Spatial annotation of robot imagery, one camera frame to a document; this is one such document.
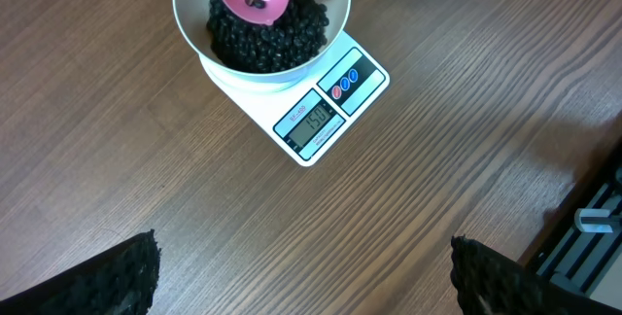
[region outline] white scale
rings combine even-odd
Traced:
[[[300,82],[258,84],[211,69],[204,57],[201,63],[212,81],[302,166],[315,164],[391,80],[345,32]]]

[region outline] scale button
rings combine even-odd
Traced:
[[[333,99],[338,99],[339,97],[341,97],[341,87],[339,86],[334,86],[332,87],[332,98]]]
[[[352,83],[356,83],[359,79],[359,72],[357,72],[357,70],[354,68],[351,69],[350,72],[348,72],[348,78],[350,78],[350,81]]]
[[[347,89],[350,88],[350,80],[345,77],[341,79],[341,82],[339,84],[341,85],[341,88],[343,89],[343,91],[346,91]]]

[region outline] blue button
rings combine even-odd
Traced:
[[[341,83],[339,83],[341,85],[341,88],[343,89],[343,91],[346,91],[347,89],[350,88],[350,80],[343,77],[341,79]]]
[[[359,72],[357,72],[356,69],[351,69],[350,72],[348,73],[348,78],[350,78],[350,81],[352,83],[356,83],[357,80],[359,79]]]

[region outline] red button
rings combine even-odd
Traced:
[[[339,86],[332,87],[332,98],[336,100],[339,97],[341,97],[341,87]]]

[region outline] brown tabletop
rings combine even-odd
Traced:
[[[311,168],[171,0],[0,0],[0,298],[150,228],[151,314],[453,314],[449,240],[518,260],[622,123],[622,0],[353,0],[392,76]]]

